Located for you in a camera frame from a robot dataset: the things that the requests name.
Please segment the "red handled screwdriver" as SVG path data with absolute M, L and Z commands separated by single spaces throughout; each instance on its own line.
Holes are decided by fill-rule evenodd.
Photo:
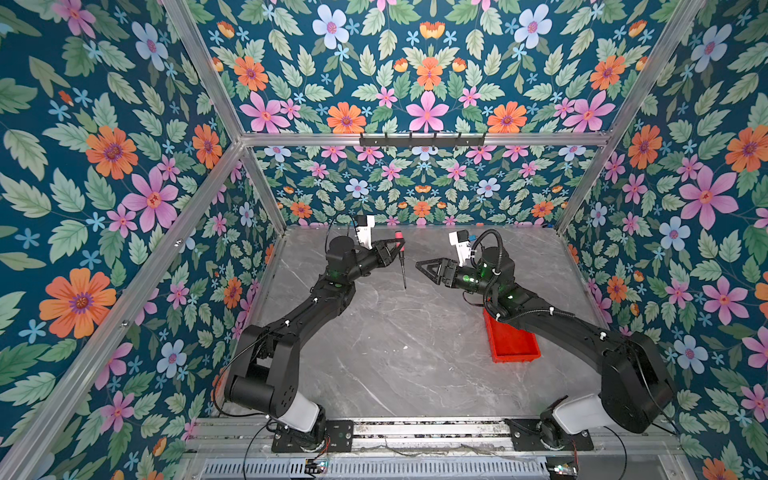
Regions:
M 401 231 L 395 232 L 395 239 L 398 240 L 399 245 L 399 251 L 398 251 L 398 259 L 400 263 L 401 268 L 401 276 L 402 276 L 402 283 L 403 288 L 407 288 L 407 279 L 406 279 L 406 265 L 405 265 L 405 239 L 404 234 Z

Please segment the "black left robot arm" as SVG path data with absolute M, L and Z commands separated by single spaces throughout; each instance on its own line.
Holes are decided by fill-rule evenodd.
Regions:
M 223 400 L 269 415 L 294 434 L 317 443 L 326 432 L 324 408 L 299 392 L 304 346 L 356 295 L 356 281 L 389 267 L 405 253 L 397 235 L 359 246 L 349 236 L 331 240 L 326 266 L 309 296 L 282 318 L 243 331 L 223 384 Z

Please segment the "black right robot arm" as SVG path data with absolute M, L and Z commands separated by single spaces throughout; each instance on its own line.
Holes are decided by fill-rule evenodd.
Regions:
M 643 433 L 675 399 L 677 388 L 653 340 L 601 328 L 555 307 L 517 282 L 504 249 L 491 247 L 467 264 L 437 258 L 416 267 L 437 285 L 482 295 L 493 321 L 542 337 L 599 374 L 597 392 L 564 396 L 541 414 L 538 430 L 549 444 L 611 425 Z

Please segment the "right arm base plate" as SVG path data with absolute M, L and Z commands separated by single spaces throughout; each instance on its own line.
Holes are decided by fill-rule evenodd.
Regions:
M 568 434 L 552 421 L 538 418 L 505 418 L 515 451 L 593 451 L 594 443 L 588 432 Z

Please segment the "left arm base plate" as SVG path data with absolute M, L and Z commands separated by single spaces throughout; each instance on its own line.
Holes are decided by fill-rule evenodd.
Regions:
M 309 432 L 279 426 L 272 453 L 348 453 L 352 450 L 355 424 L 352 420 L 320 420 Z

